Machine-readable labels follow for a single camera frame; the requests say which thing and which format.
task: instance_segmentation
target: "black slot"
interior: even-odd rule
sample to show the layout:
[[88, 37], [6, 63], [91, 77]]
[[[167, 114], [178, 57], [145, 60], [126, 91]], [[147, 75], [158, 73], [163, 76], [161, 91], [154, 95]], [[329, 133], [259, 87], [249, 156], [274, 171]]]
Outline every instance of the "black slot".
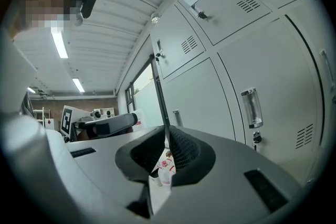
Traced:
[[283, 195], [260, 171], [251, 170], [244, 175], [270, 212], [278, 210], [287, 203]]
[[80, 157], [80, 156], [91, 154], [93, 152], [96, 152], [96, 151], [92, 147], [89, 147], [89, 148], [85, 148], [83, 150], [70, 152], [70, 154], [72, 155], [73, 158], [77, 158], [77, 157]]

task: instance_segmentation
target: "fluorescent light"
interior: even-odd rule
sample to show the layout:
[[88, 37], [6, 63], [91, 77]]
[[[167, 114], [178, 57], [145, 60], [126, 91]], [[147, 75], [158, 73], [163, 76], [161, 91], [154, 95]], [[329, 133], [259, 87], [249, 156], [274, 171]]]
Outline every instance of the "fluorescent light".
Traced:
[[74, 82], [74, 84], [76, 85], [78, 91], [80, 92], [85, 92], [85, 90], [83, 89], [82, 85], [79, 82], [79, 79], [72, 79], [72, 81]]
[[32, 93], [36, 93], [36, 91], [34, 91], [31, 87], [28, 87], [28, 91], [30, 91]]
[[67, 51], [65, 50], [62, 33], [51, 33], [55, 42], [56, 49], [60, 58], [68, 58]]

